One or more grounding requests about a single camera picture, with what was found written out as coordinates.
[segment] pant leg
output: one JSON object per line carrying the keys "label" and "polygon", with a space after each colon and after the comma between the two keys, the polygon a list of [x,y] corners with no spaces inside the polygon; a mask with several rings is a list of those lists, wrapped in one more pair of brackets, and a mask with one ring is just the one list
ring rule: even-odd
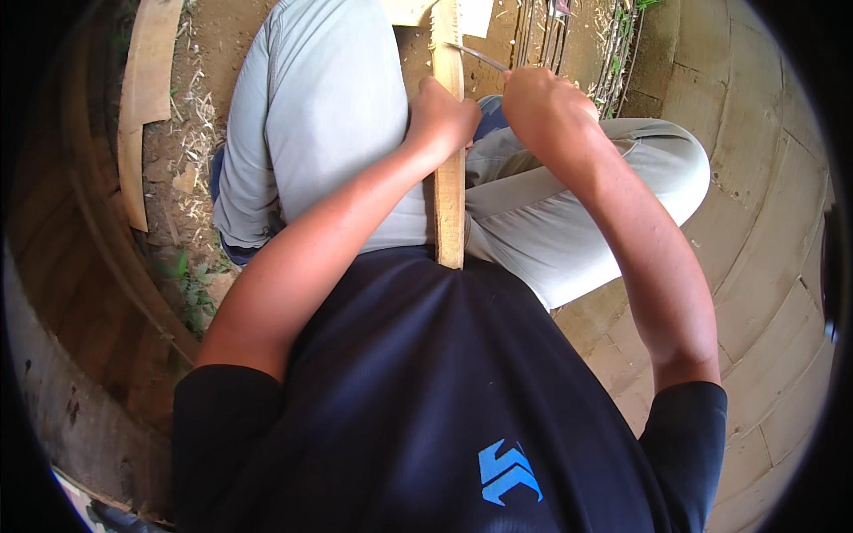
{"label": "pant leg", "polygon": [[[682,225],[710,182],[699,142],[682,127],[657,119],[602,120],[601,128]],[[592,217],[547,168],[497,179],[503,164],[523,149],[512,131],[496,131],[481,143],[472,147],[469,157],[474,157],[467,163],[480,183],[466,191],[467,253],[517,275],[549,309],[621,275]]]}
{"label": "pant leg", "polygon": [[[403,140],[408,102],[379,0],[282,0],[249,49],[229,113],[214,223],[234,246],[266,242],[266,213],[286,223]],[[423,244],[418,184],[363,252]]]}

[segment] dirt ground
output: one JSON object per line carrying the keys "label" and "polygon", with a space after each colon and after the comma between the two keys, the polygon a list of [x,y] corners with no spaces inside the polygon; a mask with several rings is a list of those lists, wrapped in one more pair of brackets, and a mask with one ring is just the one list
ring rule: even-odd
{"label": "dirt ground", "polygon": [[[231,93],[252,40],[275,4],[273,0],[188,0],[181,14],[171,85],[171,120],[146,126],[142,164],[148,214],[148,246],[160,289],[199,337],[239,270],[227,259],[212,225],[207,184],[210,159],[224,139]],[[598,80],[603,34],[613,0],[575,0],[565,78],[589,90]],[[517,0],[495,0],[488,37],[464,37],[464,44],[510,63],[519,12]],[[538,57],[544,13],[536,17],[532,48]],[[409,98],[432,73],[428,28],[395,27]],[[466,97],[502,91],[500,73],[471,56],[463,59]]]}

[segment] concrete wall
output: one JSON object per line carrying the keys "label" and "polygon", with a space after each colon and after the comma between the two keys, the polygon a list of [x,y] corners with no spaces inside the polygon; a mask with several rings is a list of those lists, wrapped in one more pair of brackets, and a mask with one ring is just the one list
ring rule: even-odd
{"label": "concrete wall", "polygon": [[[832,198],[803,89],[743,0],[664,0],[647,11],[623,116],[684,126],[711,160],[683,226],[717,307],[727,450],[708,531],[755,530],[805,451],[826,395],[819,236]],[[634,431],[652,375],[620,280],[555,320]]]}

